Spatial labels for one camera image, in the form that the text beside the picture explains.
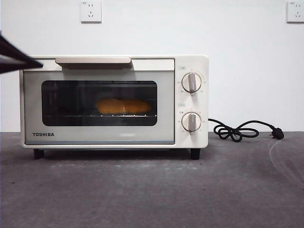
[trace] glass window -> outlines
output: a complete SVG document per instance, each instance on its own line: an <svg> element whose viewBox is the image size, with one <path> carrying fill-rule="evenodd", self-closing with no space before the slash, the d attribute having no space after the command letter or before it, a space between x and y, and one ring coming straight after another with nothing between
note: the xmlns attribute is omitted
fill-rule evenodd
<svg viewBox="0 0 304 228"><path fill-rule="evenodd" d="M154 81L45 81L41 92L46 126L153 126L157 122Z"/></svg>

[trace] timer knob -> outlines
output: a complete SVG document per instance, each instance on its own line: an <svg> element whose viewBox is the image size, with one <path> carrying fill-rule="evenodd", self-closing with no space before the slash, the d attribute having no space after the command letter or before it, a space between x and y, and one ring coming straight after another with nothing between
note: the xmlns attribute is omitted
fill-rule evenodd
<svg viewBox="0 0 304 228"><path fill-rule="evenodd" d="M181 124L188 132L194 132L200 128L200 116L196 113L187 113L183 116Z"/></svg>
<svg viewBox="0 0 304 228"><path fill-rule="evenodd" d="M183 77L181 84L187 92L193 93L200 88L200 76L195 73L188 73Z"/></svg>

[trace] cream toaster oven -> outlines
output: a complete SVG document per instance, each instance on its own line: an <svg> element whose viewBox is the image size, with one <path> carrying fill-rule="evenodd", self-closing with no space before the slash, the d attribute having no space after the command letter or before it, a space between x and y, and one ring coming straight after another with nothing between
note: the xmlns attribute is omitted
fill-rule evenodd
<svg viewBox="0 0 304 228"><path fill-rule="evenodd" d="M208 144L208 58L36 57L20 71L22 146L46 149L187 148Z"/></svg>

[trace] black oven foot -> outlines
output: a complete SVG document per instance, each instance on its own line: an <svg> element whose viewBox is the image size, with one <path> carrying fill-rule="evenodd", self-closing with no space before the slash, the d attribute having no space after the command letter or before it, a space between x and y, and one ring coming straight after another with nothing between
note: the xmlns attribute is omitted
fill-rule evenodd
<svg viewBox="0 0 304 228"><path fill-rule="evenodd" d="M39 150L39 149L33 149L34 151L34 159L40 159L43 158L44 156L44 150Z"/></svg>
<svg viewBox="0 0 304 228"><path fill-rule="evenodd" d="M200 159L200 148L190 149L191 151L191 159L199 160Z"/></svg>

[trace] bread roll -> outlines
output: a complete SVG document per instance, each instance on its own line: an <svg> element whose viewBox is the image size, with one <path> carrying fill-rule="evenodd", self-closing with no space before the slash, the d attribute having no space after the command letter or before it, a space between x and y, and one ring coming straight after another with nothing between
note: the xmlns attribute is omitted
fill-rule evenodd
<svg viewBox="0 0 304 228"><path fill-rule="evenodd" d="M151 111L151 105L139 99L101 98L96 102L101 114L139 114Z"/></svg>

